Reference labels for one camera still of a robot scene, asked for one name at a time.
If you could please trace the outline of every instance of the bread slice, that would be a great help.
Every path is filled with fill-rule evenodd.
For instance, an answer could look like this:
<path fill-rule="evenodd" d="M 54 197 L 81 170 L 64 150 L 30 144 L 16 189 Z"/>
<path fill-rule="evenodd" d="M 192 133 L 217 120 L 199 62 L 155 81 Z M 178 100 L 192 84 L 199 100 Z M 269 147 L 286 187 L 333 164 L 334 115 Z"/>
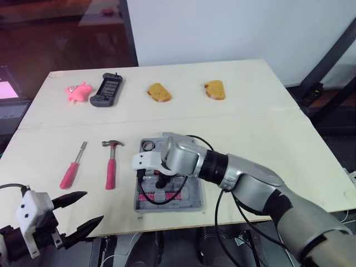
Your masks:
<path fill-rule="evenodd" d="M 204 84 L 204 88 L 206 89 L 206 94 L 211 99 L 214 100 L 223 100 L 225 99 L 225 90 L 222 81 L 215 80 L 211 82 L 207 82 Z"/>
<path fill-rule="evenodd" d="M 171 100 L 171 94 L 160 83 L 154 83 L 150 86 L 147 93 L 157 102 L 167 102 Z"/>

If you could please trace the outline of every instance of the wire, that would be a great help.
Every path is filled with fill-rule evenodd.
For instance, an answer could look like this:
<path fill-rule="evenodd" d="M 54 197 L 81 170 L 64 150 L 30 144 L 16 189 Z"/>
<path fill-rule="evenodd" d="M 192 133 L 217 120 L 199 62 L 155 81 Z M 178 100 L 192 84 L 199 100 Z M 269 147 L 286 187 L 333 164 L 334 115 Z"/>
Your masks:
<path fill-rule="evenodd" d="M 345 222 L 348 216 L 349 216 L 349 210 L 347 210 L 345 218 L 342 221 L 340 221 L 340 223 Z"/>
<path fill-rule="evenodd" d="M 278 233 L 277 227 L 276 227 L 276 232 L 277 232 L 277 235 L 278 235 L 279 240 L 283 242 L 282 237 L 281 237 L 280 234 Z M 294 262 L 293 262 L 291 256 L 289 255 L 289 252 L 287 251 L 287 249 L 284 249 L 284 252 L 286 253 L 286 255 L 287 255 L 287 257 L 288 257 L 288 259 L 289 259 L 291 265 L 292 265 L 293 267 L 295 267 Z"/>
<path fill-rule="evenodd" d="M 199 139 L 200 141 L 205 143 L 210 148 L 211 151 L 214 151 L 213 147 L 207 141 L 205 141 L 203 138 L 196 136 L 196 135 L 187 135 L 187 136 Z"/>
<path fill-rule="evenodd" d="M 106 260 L 108 260 L 108 259 L 110 259 L 110 258 L 113 258 L 113 257 L 115 257 L 115 256 L 127 256 L 128 253 L 129 253 L 130 250 L 131 250 L 132 241 L 134 240 L 134 238 L 135 238 L 135 236 L 136 236 L 137 234 L 139 234 L 139 233 L 134 234 L 133 237 L 131 238 L 131 241 L 130 241 L 130 243 L 129 243 L 129 245 L 128 245 L 127 252 L 126 252 L 125 254 L 113 254 L 113 255 L 111 255 L 111 256 L 108 256 L 107 258 L 105 258 L 105 260 L 102 261 L 102 263 L 100 264 L 100 267 L 103 267 L 103 266 L 104 266 L 104 263 L 106 262 Z"/>
<path fill-rule="evenodd" d="M 7 187 L 20 187 L 20 188 L 22 189 L 22 188 L 25 188 L 26 186 L 25 186 L 25 185 L 22 185 L 22 184 L 5 184 L 5 185 L 0 185 L 0 189 L 7 188 Z"/>
<path fill-rule="evenodd" d="M 233 198 L 234 198 L 234 200 L 235 200 L 236 207 L 238 207 L 239 212 L 241 213 L 242 217 L 244 218 L 244 220 L 246 221 L 246 223 L 247 223 L 252 229 L 254 229 L 257 233 L 259 233 L 261 236 L 263 236 L 264 238 L 268 239 L 268 240 L 271 241 L 272 243 L 277 244 L 277 245 L 281 246 L 282 248 L 288 250 L 288 248 L 287 248 L 283 243 L 281 243 L 281 242 L 279 242 L 279 241 L 277 241 L 277 240 L 271 238 L 270 236 L 268 236 L 267 234 L 265 234 L 264 232 L 262 232 L 261 230 L 259 230 L 257 227 L 255 227 L 255 226 L 249 221 L 249 219 L 247 219 L 247 217 L 246 217 L 245 214 L 243 213 L 243 211 L 242 211 L 242 209 L 241 209 L 241 207 L 240 207 L 240 201 L 239 201 L 239 199 L 234 195 L 233 192 L 231 192 L 231 194 L 232 194 L 232 196 L 233 196 Z"/>
<path fill-rule="evenodd" d="M 152 204 L 155 204 L 155 205 L 164 205 L 164 204 L 167 204 L 169 202 L 171 202 L 183 189 L 185 183 L 187 182 L 187 179 L 188 179 L 188 176 L 185 176 L 184 178 L 184 181 L 182 183 L 182 185 L 180 186 L 180 188 L 178 189 L 177 192 L 175 192 L 175 194 L 170 198 L 170 199 L 167 199 L 165 201 L 162 201 L 162 202 L 155 202 L 153 200 L 151 200 L 145 193 L 144 189 L 142 188 L 142 182 L 139 182 L 139 187 L 140 187 L 140 190 L 144 196 L 144 198 L 149 202 L 149 203 L 152 203 Z"/>
<path fill-rule="evenodd" d="M 354 223 L 356 220 L 352 220 L 352 221 L 346 221 L 346 222 L 343 222 L 343 224 L 349 224 L 349 223 Z"/>
<path fill-rule="evenodd" d="M 219 198 L 217 199 L 217 202 L 216 202 L 216 206 L 215 206 L 215 232 L 216 232 L 216 236 L 217 236 L 217 239 L 219 240 L 219 243 L 223 249 L 223 251 L 227 254 L 227 256 L 229 257 L 229 259 L 237 266 L 237 267 L 242 267 L 242 265 L 234 259 L 234 257 L 230 254 L 230 252 L 228 251 L 228 249 L 226 248 L 226 246 L 224 245 L 222 239 L 221 239 L 221 236 L 220 236 L 220 233 L 219 233 L 219 227 L 217 226 L 217 214 L 219 212 L 219 205 L 220 205 L 220 200 L 221 200 L 221 197 L 223 195 L 224 191 L 223 189 L 221 189 L 220 191 L 220 195 L 219 195 Z"/>
<path fill-rule="evenodd" d="M 246 241 L 243 240 L 242 238 L 239 238 L 238 236 L 236 236 L 236 237 L 234 237 L 234 238 L 241 240 L 246 246 L 248 246 L 248 247 L 250 248 L 251 251 L 253 250 L 252 247 L 251 247 L 249 244 L 247 244 Z M 258 259 L 260 260 L 260 262 L 262 263 L 263 266 L 269 267 L 267 264 L 265 264 L 265 263 L 263 262 L 263 260 L 261 260 L 260 257 L 258 257 Z"/>

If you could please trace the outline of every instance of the gray plastic tray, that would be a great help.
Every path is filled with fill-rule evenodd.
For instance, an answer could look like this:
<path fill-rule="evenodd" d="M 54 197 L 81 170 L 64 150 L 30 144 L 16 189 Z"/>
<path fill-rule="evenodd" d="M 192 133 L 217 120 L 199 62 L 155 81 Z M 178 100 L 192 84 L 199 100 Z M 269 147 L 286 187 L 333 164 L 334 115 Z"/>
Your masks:
<path fill-rule="evenodd" d="M 163 138 L 142 139 L 140 143 L 140 152 L 143 152 L 142 144 L 145 141 L 152 141 L 155 148 L 152 151 L 161 151 L 167 139 L 168 133 L 163 134 Z M 164 188 L 157 189 L 156 181 L 158 175 L 155 175 L 154 170 L 147 170 L 144 176 L 142 187 L 146 194 L 153 194 L 155 201 L 162 202 L 166 198 L 166 193 L 176 192 L 183 183 L 184 177 L 177 174 Z M 147 212 L 172 212 L 172 211 L 199 211 L 203 208 L 202 190 L 200 179 L 189 177 L 181 191 L 180 200 L 172 200 L 164 205 L 155 205 L 147 200 L 144 200 L 136 181 L 135 190 L 135 211 L 138 213 Z"/>

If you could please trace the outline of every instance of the black cable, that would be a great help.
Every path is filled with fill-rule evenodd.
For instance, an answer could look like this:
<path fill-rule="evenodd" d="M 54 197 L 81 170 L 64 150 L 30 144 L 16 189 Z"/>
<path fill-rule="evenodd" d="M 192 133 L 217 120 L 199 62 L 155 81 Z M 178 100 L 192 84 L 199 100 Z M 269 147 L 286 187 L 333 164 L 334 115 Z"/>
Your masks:
<path fill-rule="evenodd" d="M 20 188 L 21 188 L 22 196 L 23 196 L 24 193 L 27 191 L 26 185 L 22 185 L 22 184 L 5 184 L 5 185 L 0 185 L 0 189 L 7 188 L 7 187 L 20 187 Z"/>
<path fill-rule="evenodd" d="M 0 189 L 2 188 L 7 188 L 7 187 L 20 187 L 20 188 L 24 188 L 26 187 L 25 185 L 22 184 L 5 184 L 5 185 L 0 185 Z"/>
<path fill-rule="evenodd" d="M 222 239 L 221 239 L 221 236 L 220 236 L 220 233 L 219 233 L 219 228 L 217 226 L 217 213 L 219 211 L 219 205 L 220 205 L 220 200 L 221 200 L 221 197 L 223 195 L 224 191 L 223 189 L 221 189 L 220 191 L 220 195 L 219 195 L 219 198 L 217 199 L 217 202 L 216 202 L 216 207 L 215 207 L 215 232 L 216 232 L 216 236 L 217 236 L 217 239 L 219 240 L 219 243 L 221 245 L 221 247 L 223 248 L 223 251 L 227 254 L 227 256 L 229 257 L 229 259 L 237 266 L 237 267 L 242 267 L 242 265 L 234 259 L 234 257 L 230 254 L 230 252 L 228 251 L 228 249 L 225 247 Z"/>
<path fill-rule="evenodd" d="M 241 240 L 242 242 L 244 242 L 244 244 L 245 244 L 246 246 L 248 246 L 251 251 L 253 250 L 252 247 L 251 247 L 249 244 L 247 244 L 245 240 L 243 240 L 243 239 L 241 239 L 241 238 L 239 238 L 239 237 L 235 237 L 235 238 L 237 238 L 237 239 Z M 260 257 L 258 257 L 258 259 L 260 260 L 260 262 L 262 263 L 263 266 L 269 267 L 267 264 L 265 264 L 265 263 L 263 262 L 263 260 L 261 260 Z"/>
<path fill-rule="evenodd" d="M 239 212 L 241 213 L 242 217 L 244 218 L 244 220 L 246 221 L 246 223 L 247 223 L 252 229 L 254 229 L 257 233 L 259 233 L 261 236 L 263 236 L 264 238 L 268 239 L 268 240 L 271 241 L 272 243 L 277 244 L 277 245 L 281 246 L 282 248 L 288 250 L 288 248 L 287 248 L 283 243 L 281 243 L 281 242 L 279 242 L 279 241 L 277 241 L 277 240 L 271 238 L 270 236 L 268 236 L 267 234 L 265 234 L 264 232 L 262 232 L 261 230 L 259 230 L 257 227 L 255 227 L 255 226 L 249 221 L 249 219 L 247 219 L 247 217 L 246 217 L 245 214 L 243 213 L 243 211 L 242 211 L 242 209 L 241 209 L 241 207 L 240 207 L 240 201 L 239 201 L 239 199 L 234 195 L 233 192 L 231 192 L 231 194 L 232 194 L 232 196 L 233 196 L 233 198 L 234 198 L 236 207 L 238 207 Z"/>
<path fill-rule="evenodd" d="M 178 191 L 175 192 L 175 194 L 174 194 L 170 199 L 167 199 L 167 200 L 162 201 L 162 202 L 155 202 L 155 201 L 151 200 L 151 199 L 146 195 L 144 189 L 142 188 L 142 181 L 140 181 L 140 179 L 139 179 L 139 187 L 140 187 L 140 190 L 141 190 L 141 192 L 142 192 L 144 198 L 145 198 L 149 203 L 152 203 L 152 204 L 155 204 L 155 205 L 164 205 L 164 204 L 167 204 L 167 203 L 171 202 L 171 201 L 180 193 L 180 191 L 182 191 L 182 189 L 183 189 L 183 187 L 184 187 L 184 185 L 185 185 L 187 179 L 188 179 L 188 176 L 185 176 L 184 181 L 183 181 L 182 185 L 180 186 L 180 188 L 178 189 Z"/>
<path fill-rule="evenodd" d="M 204 142 L 210 148 L 211 151 L 214 151 L 213 147 L 200 136 L 196 136 L 196 135 L 187 135 L 187 136 L 199 139 L 200 141 Z"/>

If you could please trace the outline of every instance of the pink hammer handle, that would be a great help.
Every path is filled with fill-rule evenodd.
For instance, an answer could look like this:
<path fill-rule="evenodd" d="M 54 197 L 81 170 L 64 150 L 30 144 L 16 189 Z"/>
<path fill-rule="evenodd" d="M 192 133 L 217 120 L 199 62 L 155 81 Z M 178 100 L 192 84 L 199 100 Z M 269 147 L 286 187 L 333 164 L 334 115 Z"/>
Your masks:
<path fill-rule="evenodd" d="M 109 159 L 107 164 L 106 186 L 105 189 L 115 188 L 115 175 L 116 175 L 116 160 Z"/>
<path fill-rule="evenodd" d="M 61 189 L 67 189 L 71 187 L 74 177 L 76 176 L 78 170 L 78 163 L 72 162 L 71 166 L 67 170 L 65 176 L 63 177 L 63 180 L 60 184 Z"/>

